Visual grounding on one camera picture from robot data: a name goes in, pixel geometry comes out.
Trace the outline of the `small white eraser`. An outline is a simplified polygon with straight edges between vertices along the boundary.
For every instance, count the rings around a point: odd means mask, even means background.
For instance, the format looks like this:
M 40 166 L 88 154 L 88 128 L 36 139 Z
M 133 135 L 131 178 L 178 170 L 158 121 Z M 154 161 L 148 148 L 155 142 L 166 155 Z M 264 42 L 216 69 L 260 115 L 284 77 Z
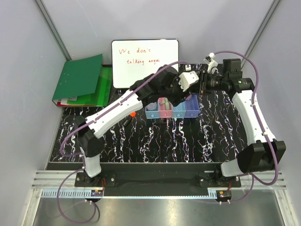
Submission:
M 166 101 L 165 98 L 159 100 L 159 104 L 160 104 L 160 105 L 164 105 L 166 102 L 167 102 L 167 101 Z

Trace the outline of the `green highlighter pen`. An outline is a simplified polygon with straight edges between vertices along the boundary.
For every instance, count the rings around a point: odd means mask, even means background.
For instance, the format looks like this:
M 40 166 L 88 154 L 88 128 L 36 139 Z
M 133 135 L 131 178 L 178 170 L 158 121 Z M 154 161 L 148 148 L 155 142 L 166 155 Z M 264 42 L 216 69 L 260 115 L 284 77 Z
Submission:
M 170 110 L 170 104 L 169 104 L 169 101 L 167 99 L 164 100 L 164 106 L 165 106 L 166 110 L 168 110 L 168 111 Z

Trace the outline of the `pink plastic bin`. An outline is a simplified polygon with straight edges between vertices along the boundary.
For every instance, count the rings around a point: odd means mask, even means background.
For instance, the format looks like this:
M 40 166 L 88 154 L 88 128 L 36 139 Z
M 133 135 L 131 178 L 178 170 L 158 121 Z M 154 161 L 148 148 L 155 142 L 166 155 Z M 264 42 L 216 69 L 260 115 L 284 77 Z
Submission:
M 161 100 L 163 98 L 165 98 L 165 97 L 161 97 L 161 98 L 158 99 L 159 117 L 160 118 L 171 118 L 172 117 L 172 108 L 173 108 L 173 106 L 169 102 L 169 104 L 170 104 L 170 110 L 169 111 L 166 110 L 164 105 L 160 105 L 159 104 L 159 100 Z

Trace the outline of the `light blue bin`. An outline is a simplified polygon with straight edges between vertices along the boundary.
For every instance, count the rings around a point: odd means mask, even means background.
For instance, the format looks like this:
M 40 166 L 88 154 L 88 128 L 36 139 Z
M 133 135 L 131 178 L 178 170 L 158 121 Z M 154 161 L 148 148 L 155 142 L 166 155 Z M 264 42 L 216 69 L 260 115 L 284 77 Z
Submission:
M 145 114 L 147 119 L 158 119 L 159 118 L 158 103 L 157 103 L 157 109 L 155 111 L 148 111 L 145 107 Z
M 178 106 L 172 108 L 172 118 L 184 118 L 186 114 L 185 103 L 182 102 Z

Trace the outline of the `purple plastic bin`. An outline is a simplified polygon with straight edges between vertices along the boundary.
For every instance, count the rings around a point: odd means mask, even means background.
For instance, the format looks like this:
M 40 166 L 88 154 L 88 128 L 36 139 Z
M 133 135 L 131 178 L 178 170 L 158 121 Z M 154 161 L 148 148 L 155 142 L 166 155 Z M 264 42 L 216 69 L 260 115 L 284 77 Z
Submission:
M 185 100 L 185 118 L 197 118 L 200 113 L 197 95 L 191 95 L 189 100 Z

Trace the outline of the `clear jar of clips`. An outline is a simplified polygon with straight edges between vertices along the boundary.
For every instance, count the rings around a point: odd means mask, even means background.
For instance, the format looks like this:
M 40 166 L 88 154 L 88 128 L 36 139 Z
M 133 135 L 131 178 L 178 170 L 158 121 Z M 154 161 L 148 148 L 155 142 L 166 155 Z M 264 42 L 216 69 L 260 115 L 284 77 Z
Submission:
M 148 111 L 155 111 L 157 109 L 157 103 L 150 103 L 146 106 Z

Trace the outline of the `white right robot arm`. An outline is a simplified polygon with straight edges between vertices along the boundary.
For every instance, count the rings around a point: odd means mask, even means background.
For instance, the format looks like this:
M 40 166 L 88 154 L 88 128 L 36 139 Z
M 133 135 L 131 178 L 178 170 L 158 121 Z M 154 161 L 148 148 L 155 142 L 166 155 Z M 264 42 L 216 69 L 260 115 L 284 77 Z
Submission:
M 224 59 L 222 72 L 218 72 L 215 55 L 205 57 L 207 71 L 200 72 L 200 93 L 207 94 L 211 90 L 220 90 L 228 94 L 242 120 L 247 147 L 237 154 L 236 159 L 224 162 L 214 174 L 214 182 L 225 186 L 230 178 L 274 170 L 272 181 L 264 182 L 254 176 L 263 185 L 271 186 L 278 179 L 278 164 L 286 151 L 284 141 L 278 141 L 269 129 L 260 110 L 256 84 L 252 79 L 243 77 L 240 59 Z

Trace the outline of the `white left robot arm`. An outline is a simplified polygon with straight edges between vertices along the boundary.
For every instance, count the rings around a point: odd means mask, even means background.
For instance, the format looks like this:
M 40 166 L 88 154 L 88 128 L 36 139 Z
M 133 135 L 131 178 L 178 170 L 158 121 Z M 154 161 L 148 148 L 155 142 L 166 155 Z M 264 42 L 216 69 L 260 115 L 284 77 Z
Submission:
M 195 71 L 180 73 L 172 66 L 165 65 L 156 73 L 136 81 L 119 99 L 98 113 L 76 118 L 75 136 L 84 159 L 85 181 L 97 186 L 102 180 L 100 139 L 112 126 L 159 98 L 167 98 L 173 106 L 179 105 L 190 95 L 189 89 L 198 81 L 199 76 Z

